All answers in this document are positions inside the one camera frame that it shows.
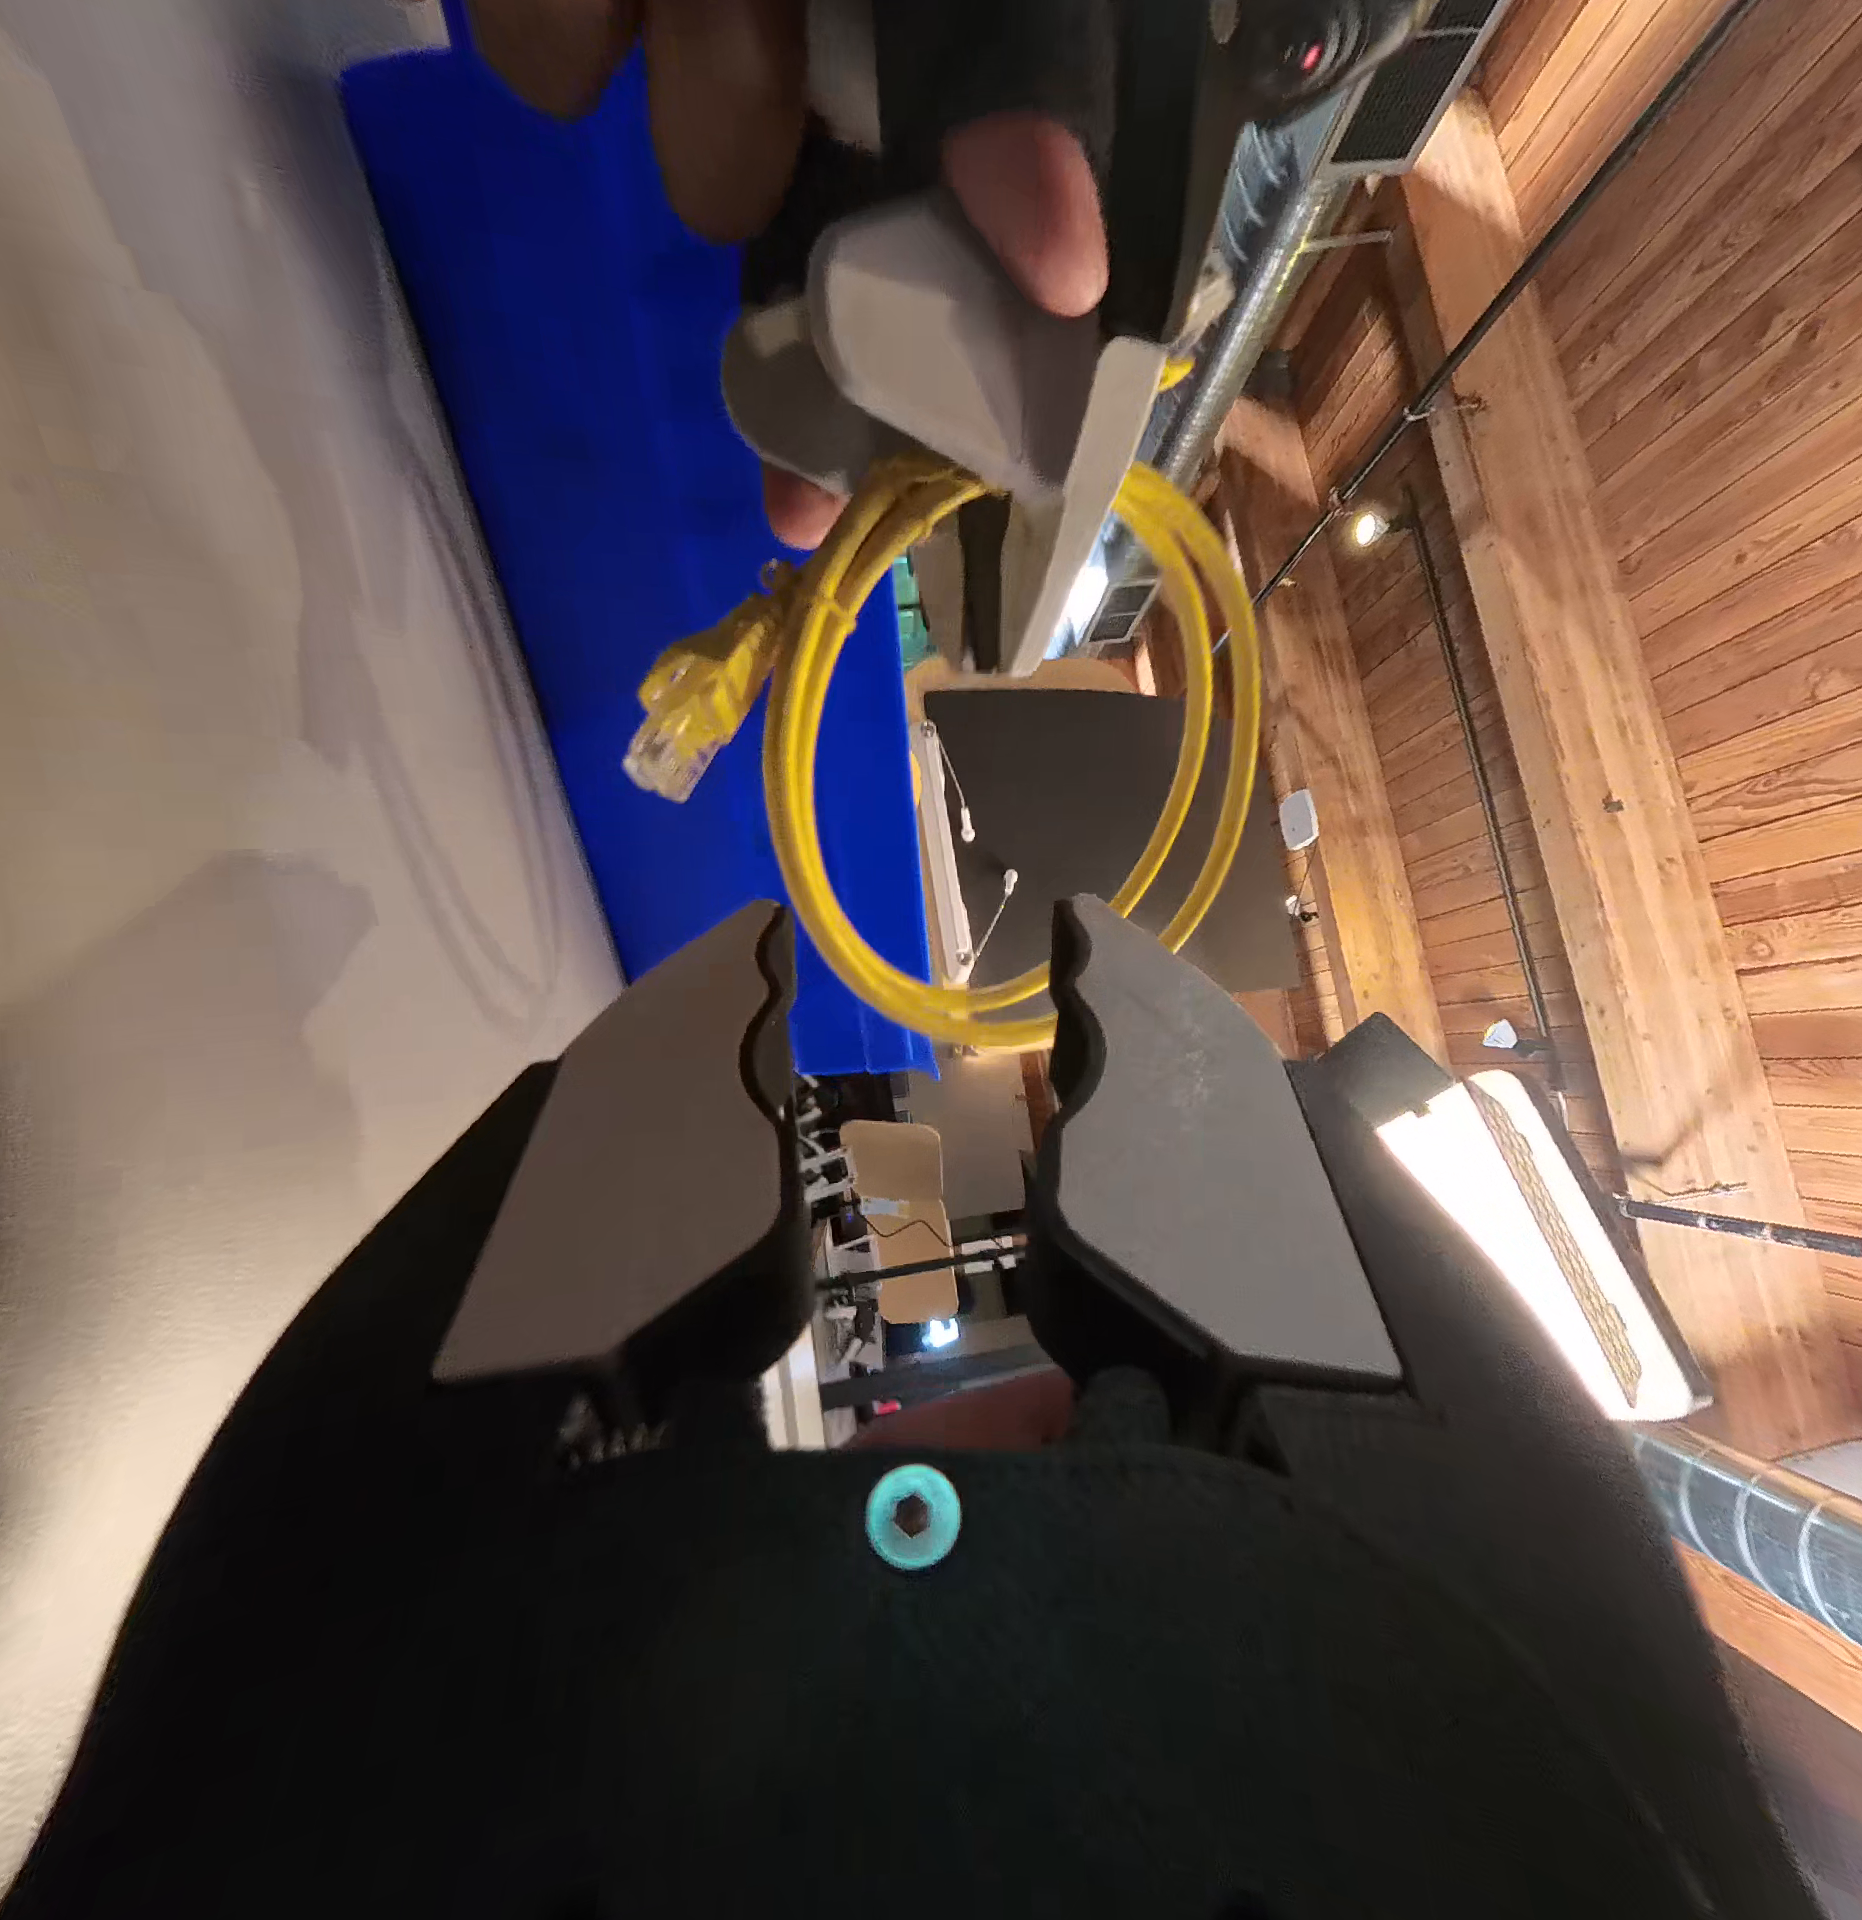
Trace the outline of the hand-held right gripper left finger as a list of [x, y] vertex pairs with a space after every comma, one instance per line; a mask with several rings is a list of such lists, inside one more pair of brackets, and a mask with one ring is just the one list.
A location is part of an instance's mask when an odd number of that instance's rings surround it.
[[432, 1358], [445, 1387], [600, 1378], [641, 1419], [751, 1388], [813, 1300], [790, 1005], [796, 932], [753, 900], [566, 1049]]

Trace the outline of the black ceiling pipe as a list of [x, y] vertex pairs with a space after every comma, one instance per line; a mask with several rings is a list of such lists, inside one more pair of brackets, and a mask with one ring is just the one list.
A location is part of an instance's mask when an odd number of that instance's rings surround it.
[[1401, 521], [1408, 540], [1412, 541], [1413, 558], [1418, 564], [1421, 584], [1425, 588], [1425, 597], [1431, 611], [1434, 631], [1437, 636], [1440, 659], [1443, 666], [1445, 688], [1450, 696], [1453, 715], [1456, 718], [1469, 777], [1472, 791], [1479, 801], [1479, 812], [1482, 816], [1486, 839], [1493, 856], [1493, 875], [1497, 880], [1500, 900], [1503, 904], [1508, 932], [1513, 938], [1517, 965], [1522, 978], [1524, 1005], [1530, 1010], [1531, 1026], [1536, 1032], [1530, 1038], [1517, 1038], [1508, 1051], [1515, 1058], [1526, 1058], [1534, 1064], [1542, 1064], [1545, 1084], [1548, 1087], [1551, 1100], [1556, 1102], [1558, 1108], [1565, 1106], [1568, 1084], [1565, 1084], [1565, 1067], [1556, 1047], [1556, 1036], [1553, 1031], [1553, 1022], [1546, 1010], [1546, 1001], [1542, 991], [1542, 974], [1537, 965], [1537, 955], [1531, 946], [1526, 923], [1522, 909], [1519, 904], [1519, 889], [1515, 883], [1515, 869], [1503, 836], [1503, 823], [1497, 811], [1491, 768], [1484, 755], [1482, 739], [1479, 735], [1475, 720], [1472, 716], [1472, 699], [1466, 684], [1464, 659], [1456, 644], [1456, 636], [1453, 631], [1453, 620], [1445, 609], [1443, 588], [1440, 584], [1436, 555], [1431, 551], [1428, 530], [1425, 527], [1425, 517], [1421, 512], [1421, 503], [1412, 484], [1405, 484], [1401, 491]]

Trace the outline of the black board with tan rim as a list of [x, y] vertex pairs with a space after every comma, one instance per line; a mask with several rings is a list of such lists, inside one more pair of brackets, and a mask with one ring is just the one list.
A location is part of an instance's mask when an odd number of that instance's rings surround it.
[[[955, 681], [929, 667], [906, 681], [913, 720], [937, 731], [946, 828], [963, 900], [969, 980], [1001, 985], [1049, 957], [1053, 901], [1116, 901], [1172, 785], [1183, 699], [1135, 690], [1099, 661], [1051, 661], [1022, 682]], [[1163, 932], [1201, 873], [1228, 771], [1231, 718], [1213, 706], [1199, 791], [1132, 922]], [[1292, 888], [1279, 850], [1271, 770], [1255, 800], [1208, 920], [1183, 960], [1232, 996], [1301, 983]]]

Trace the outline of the metal air duct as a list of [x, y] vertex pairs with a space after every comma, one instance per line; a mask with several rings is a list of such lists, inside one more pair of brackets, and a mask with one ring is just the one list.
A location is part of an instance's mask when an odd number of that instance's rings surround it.
[[1378, 71], [1282, 127], [1248, 124], [1240, 132], [1213, 233], [1228, 301], [1199, 340], [1195, 371], [1171, 395], [1152, 452], [1152, 465], [1178, 488], [1195, 487], [1231, 404], [1296, 293], [1311, 243], [1357, 178], [1358, 162], [1335, 155], [1340, 143], [1349, 126], [1367, 126], [1367, 110], [1384, 105], [1395, 85]]

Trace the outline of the black ceiling rod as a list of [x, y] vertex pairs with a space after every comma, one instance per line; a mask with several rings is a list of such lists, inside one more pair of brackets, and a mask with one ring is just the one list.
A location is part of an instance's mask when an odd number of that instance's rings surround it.
[[1467, 333], [1443, 354], [1423, 385], [1400, 408], [1396, 415], [1370, 445], [1362, 461], [1330, 491], [1329, 506], [1320, 509], [1296, 546], [1284, 557], [1273, 574], [1255, 590], [1252, 607], [1263, 609], [1271, 595], [1284, 588], [1295, 576], [1299, 563], [1311, 546], [1340, 521], [1349, 515], [1355, 496], [1364, 491], [1376, 467], [1395, 450], [1395, 445], [1418, 424], [1428, 419], [1440, 398], [1450, 387], [1456, 371], [1475, 354], [1501, 317], [1515, 306], [1521, 293], [1542, 272], [1551, 258], [1565, 244], [1590, 206], [1605, 193], [1609, 185], [1633, 162], [1640, 148], [1658, 132], [1664, 120], [1679, 106], [1688, 89], [1697, 82], [1699, 74], [1714, 59], [1717, 48], [1736, 32], [1742, 18], [1757, 9], [1755, 2], [1730, 2], [1714, 17], [1712, 26], [1676, 63], [1659, 92], [1638, 110], [1633, 124], [1621, 133], [1609, 155], [1589, 175], [1574, 199], [1565, 203], [1554, 221], [1542, 231], [1536, 244], [1519, 259], [1508, 279], [1493, 293], [1489, 304], [1472, 322]]

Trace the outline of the bright softbox light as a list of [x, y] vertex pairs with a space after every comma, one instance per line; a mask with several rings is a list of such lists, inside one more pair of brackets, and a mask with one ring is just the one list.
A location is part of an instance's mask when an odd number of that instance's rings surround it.
[[1306, 1064], [1531, 1311], [1599, 1412], [1683, 1423], [1712, 1385], [1648, 1278], [1614, 1194], [1515, 1069], [1442, 1069], [1376, 1012]]

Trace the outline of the black pole with red tip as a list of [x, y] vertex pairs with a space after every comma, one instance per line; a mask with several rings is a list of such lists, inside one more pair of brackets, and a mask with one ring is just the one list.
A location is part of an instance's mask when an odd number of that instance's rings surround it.
[[1612, 1194], [1610, 1199], [1618, 1216], [1635, 1220], [1640, 1225], [1661, 1225], [1706, 1235], [1780, 1245], [1790, 1250], [1812, 1251], [1822, 1258], [1854, 1261], [1862, 1264], [1862, 1235], [1858, 1233], [1833, 1233], [1766, 1217], [1702, 1211], [1669, 1200], [1633, 1199], [1629, 1194]]

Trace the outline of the silver flexible duct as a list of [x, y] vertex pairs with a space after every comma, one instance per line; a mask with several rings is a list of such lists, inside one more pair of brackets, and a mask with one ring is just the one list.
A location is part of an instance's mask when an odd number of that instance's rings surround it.
[[1676, 1545], [1862, 1649], [1862, 1502], [1684, 1426], [1621, 1434]]

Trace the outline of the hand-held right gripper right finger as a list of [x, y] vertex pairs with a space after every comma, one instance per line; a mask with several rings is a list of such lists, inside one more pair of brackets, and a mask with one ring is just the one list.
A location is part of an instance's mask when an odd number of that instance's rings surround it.
[[1028, 1321], [1074, 1387], [1171, 1408], [1259, 1387], [1395, 1392], [1396, 1343], [1288, 1063], [1236, 1001], [1094, 895], [1056, 904], [1028, 1166]]

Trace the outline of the blue plastic bin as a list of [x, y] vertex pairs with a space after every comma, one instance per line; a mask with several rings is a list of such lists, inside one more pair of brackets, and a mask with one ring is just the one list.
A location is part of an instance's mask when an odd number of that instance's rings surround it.
[[653, 972], [785, 888], [765, 699], [691, 800], [624, 768], [645, 676], [786, 558], [720, 393], [737, 252], [668, 204], [631, 56], [597, 108], [520, 101], [444, 3], [448, 45], [338, 94], [529, 666], [621, 971]]

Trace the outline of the person's left hand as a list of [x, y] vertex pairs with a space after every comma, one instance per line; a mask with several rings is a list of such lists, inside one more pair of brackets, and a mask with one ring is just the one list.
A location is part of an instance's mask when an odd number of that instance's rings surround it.
[[[473, 2], [470, 35], [529, 106], [581, 120], [641, 46], [665, 196], [709, 240], [765, 228], [793, 178], [806, 122], [806, 5], [759, 2]], [[1106, 289], [1101, 188], [1074, 127], [1033, 82], [957, 116], [932, 110], [938, 170], [1011, 281], [1059, 317]]]

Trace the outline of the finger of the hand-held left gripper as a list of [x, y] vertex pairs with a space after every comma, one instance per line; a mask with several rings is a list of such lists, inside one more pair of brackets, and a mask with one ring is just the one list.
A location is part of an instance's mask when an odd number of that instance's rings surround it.
[[825, 412], [799, 471], [846, 491], [908, 441], [1006, 494], [999, 669], [1026, 677], [1101, 541], [1167, 347], [1040, 312], [935, 196], [831, 225], [805, 304]]
[[722, 403], [751, 450], [833, 494], [887, 457], [887, 430], [828, 376], [805, 303], [744, 306], [722, 343]]

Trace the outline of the white ceiling vent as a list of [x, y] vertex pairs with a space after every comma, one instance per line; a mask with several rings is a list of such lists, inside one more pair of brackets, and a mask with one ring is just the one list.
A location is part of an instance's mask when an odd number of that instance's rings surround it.
[[1315, 160], [1330, 180], [1401, 177], [1472, 72], [1510, 2], [1434, 3], [1421, 32], [1355, 88]]

